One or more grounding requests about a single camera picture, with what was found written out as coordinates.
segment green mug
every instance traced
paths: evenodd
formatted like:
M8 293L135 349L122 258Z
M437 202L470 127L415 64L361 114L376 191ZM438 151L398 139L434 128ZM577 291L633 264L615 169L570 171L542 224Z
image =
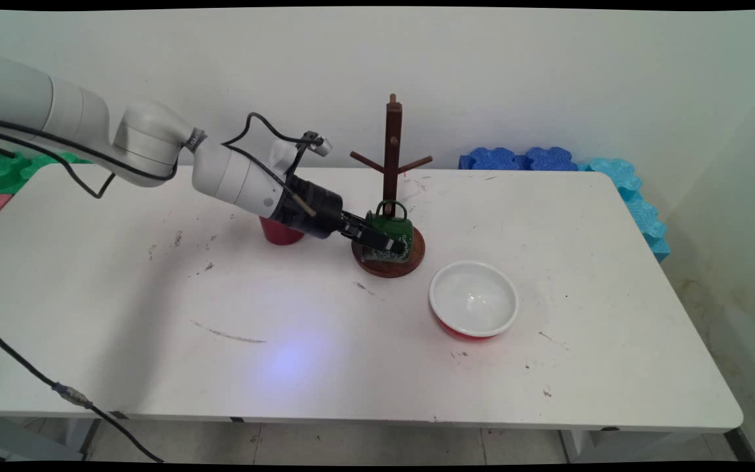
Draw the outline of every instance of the green mug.
M395 204L404 210L403 218L393 218L381 215L381 209L387 203ZM363 252L363 260L381 260L384 262L406 262L410 259L410 251L413 250L413 222L407 219L407 208L397 200L383 200L377 204L377 210L374 213L366 213L366 223L374 230L386 234L389 238L404 243L405 249L401 254L395 254L390 251L371 250L367 248Z

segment white bowl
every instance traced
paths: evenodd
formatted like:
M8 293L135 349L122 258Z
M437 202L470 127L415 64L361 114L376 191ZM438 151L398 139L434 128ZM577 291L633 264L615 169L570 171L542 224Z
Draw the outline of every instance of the white bowl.
M518 316L518 292L503 272L473 260L433 275L429 301L443 328L460 338L491 338Z

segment wooden stand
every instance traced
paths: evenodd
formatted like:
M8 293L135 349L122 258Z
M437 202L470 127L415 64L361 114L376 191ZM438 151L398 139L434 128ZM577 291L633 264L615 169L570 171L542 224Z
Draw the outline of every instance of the wooden stand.
M400 102L395 100L395 93L392 93L389 96L389 103L386 104L386 141L383 145L383 165L377 164L371 159L359 155L359 153L351 152L352 158L383 174L383 200L398 200L399 174L421 167L433 160L433 156L427 156L403 167L398 167L401 153L402 114L404 114L404 108L401 107ZM395 217L395 205L391 203L384 205L383 214ZM410 252L410 259L407 259L404 263L363 260L363 247L355 243L351 243L351 252L353 252L354 258L363 268L363 271L369 274L388 279L407 275L414 271L425 257L425 239L416 227L413 227L413 232L413 250Z

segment mug handle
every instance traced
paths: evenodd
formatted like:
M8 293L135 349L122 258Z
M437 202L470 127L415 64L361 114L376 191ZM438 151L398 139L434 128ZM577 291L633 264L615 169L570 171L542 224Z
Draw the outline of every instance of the mug handle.
M401 209L404 210L404 220L402 221L407 221L407 208L398 200L381 200L381 202L377 204L377 210L375 210L375 214L380 215L380 209L383 208L384 204L386 203L394 203L395 205L401 207Z

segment blue foam block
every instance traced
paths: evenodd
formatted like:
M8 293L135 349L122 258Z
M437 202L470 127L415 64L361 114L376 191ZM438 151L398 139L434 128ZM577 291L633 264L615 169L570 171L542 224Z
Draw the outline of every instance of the blue foam block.
M601 172L611 177L613 184L617 186L620 196L623 200L628 201L634 194L638 193L642 186L642 180L635 176L634 166L622 159L596 158L587 165L587 170Z
M532 170L532 159L528 158L527 155L516 155L514 161L518 163L521 170Z
M663 238L658 239L657 242L651 245L651 252L654 253L654 257L657 258L658 262L663 262L663 259L666 259L669 254L672 254L672 251L668 248L666 240Z
M459 170L462 169L473 169L474 168L474 159L470 155L461 155L459 156Z
M629 208L634 223L637 224L648 246L655 245L666 234L666 225L657 219L657 209L651 203L642 199L640 192L635 192L625 206Z
M471 151L470 155L459 158L459 169L520 170L514 159L514 153L505 147L497 147L497 149L477 147Z
M532 170L578 170L578 166L572 162L573 155L561 147L550 147L549 150L533 147L526 156L532 159Z

